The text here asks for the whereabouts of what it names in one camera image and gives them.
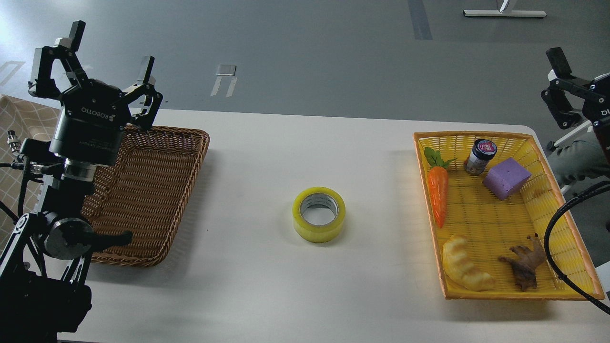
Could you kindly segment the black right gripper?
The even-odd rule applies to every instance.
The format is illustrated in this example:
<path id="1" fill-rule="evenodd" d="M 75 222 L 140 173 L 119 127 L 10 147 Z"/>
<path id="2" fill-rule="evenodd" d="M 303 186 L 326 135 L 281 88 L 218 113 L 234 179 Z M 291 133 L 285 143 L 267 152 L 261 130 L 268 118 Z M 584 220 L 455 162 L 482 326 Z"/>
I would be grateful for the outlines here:
<path id="1" fill-rule="evenodd" d="M 558 127 L 567 130 L 582 119 L 582 111 L 572 107 L 566 94 L 584 100 L 583 113 L 592 126 L 606 162 L 610 162 L 610 74 L 586 81 L 572 75 L 572 69 L 561 47 L 550 48 L 546 56 L 552 67 L 549 86 L 541 91 Z"/>

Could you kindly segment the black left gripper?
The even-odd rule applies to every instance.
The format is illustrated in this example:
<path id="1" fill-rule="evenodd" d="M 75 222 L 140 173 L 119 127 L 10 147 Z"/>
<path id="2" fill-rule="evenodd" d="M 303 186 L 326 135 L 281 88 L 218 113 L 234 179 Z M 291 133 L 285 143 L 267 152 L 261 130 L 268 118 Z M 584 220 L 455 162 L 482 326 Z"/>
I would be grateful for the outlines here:
<path id="1" fill-rule="evenodd" d="M 41 99 L 58 100 L 62 110 L 50 142 L 52 154 L 64 159 L 100 166 L 116 163 L 124 126 L 143 131 L 152 128 L 163 95 L 155 89 L 152 74 L 155 58 L 144 56 L 136 83 L 123 91 L 99 80 L 90 80 L 76 52 L 81 45 L 86 22 L 72 23 L 68 37 L 54 46 L 36 48 L 28 93 Z M 70 87 L 60 91 L 52 77 L 54 62 L 60 61 Z M 137 113 L 130 105 L 143 100 Z"/>

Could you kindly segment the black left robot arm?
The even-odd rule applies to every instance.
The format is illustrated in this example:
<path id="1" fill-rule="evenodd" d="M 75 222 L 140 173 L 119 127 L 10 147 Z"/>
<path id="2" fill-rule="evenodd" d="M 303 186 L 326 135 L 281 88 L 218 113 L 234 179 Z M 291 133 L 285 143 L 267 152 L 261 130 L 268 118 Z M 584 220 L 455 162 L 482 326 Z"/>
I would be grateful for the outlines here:
<path id="1" fill-rule="evenodd" d="M 85 284 L 94 252 L 122 247 L 132 232 L 97 234 L 82 215 L 99 167 L 115 165 L 129 124 L 150 130 L 162 103 L 151 80 L 154 57 L 143 58 L 134 85 L 120 89 L 87 76 L 77 52 L 85 22 L 53 46 L 35 50 L 29 93 L 57 100 L 61 115 L 50 141 L 7 142 L 3 168 L 20 170 L 18 213 L 4 204 L 14 228 L 1 255 L 1 341 L 56 343 L 73 333 L 92 307 Z"/>

